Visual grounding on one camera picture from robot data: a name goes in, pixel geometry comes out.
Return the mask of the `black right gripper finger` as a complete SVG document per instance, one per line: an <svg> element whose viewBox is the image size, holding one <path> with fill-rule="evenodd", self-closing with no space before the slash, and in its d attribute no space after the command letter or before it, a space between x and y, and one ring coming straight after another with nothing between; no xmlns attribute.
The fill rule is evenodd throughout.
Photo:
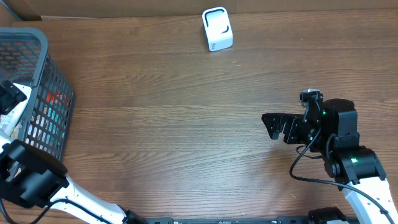
<svg viewBox="0 0 398 224"><path fill-rule="evenodd" d="M282 129L286 123L286 113L265 113L262 115L262 121L269 129Z"/></svg>
<svg viewBox="0 0 398 224"><path fill-rule="evenodd" d="M267 130L272 140L278 140L279 134L283 132L285 123L273 123L268 125Z"/></svg>

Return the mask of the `white cosmetic tube gold cap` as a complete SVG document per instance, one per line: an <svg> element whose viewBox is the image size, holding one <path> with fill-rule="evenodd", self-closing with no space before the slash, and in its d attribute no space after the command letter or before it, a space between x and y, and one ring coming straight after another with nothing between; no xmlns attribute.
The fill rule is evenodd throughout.
<svg viewBox="0 0 398 224"><path fill-rule="evenodd" d="M23 94L27 97L26 100L20 102L16 105L8 114L1 115L1 130L4 131L8 136L10 136L17 126L30 98L32 92L31 87L14 83L18 89L20 89Z"/></svg>

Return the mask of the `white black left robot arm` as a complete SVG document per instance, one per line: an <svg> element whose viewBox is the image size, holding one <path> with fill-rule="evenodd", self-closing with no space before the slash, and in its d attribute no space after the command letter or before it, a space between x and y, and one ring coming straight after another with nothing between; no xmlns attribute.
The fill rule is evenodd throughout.
<svg viewBox="0 0 398 224"><path fill-rule="evenodd" d="M144 223L136 213L80 187L49 153L1 133L1 201L20 207L51 208L87 223Z"/></svg>

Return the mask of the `grey plastic mesh basket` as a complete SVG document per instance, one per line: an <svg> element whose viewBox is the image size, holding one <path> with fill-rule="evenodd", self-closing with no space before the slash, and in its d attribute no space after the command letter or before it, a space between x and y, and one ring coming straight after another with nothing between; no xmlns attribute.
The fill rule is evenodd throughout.
<svg viewBox="0 0 398 224"><path fill-rule="evenodd" d="M74 90L35 28L1 28L1 82L28 86L18 138L63 159L75 103Z"/></svg>

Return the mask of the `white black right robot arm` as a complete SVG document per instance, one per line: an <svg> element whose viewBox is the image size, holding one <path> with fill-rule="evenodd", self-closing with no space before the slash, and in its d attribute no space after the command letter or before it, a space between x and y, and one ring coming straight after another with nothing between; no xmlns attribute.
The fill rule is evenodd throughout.
<svg viewBox="0 0 398 224"><path fill-rule="evenodd" d="M286 144L303 151L293 161L289 174L303 182L334 185L343 192L360 223L397 223L397 210L389 183L376 153L359 143L358 114L350 100L302 96L304 114L265 113L262 115L271 139L284 134ZM319 153L329 180L294 174L307 151Z"/></svg>

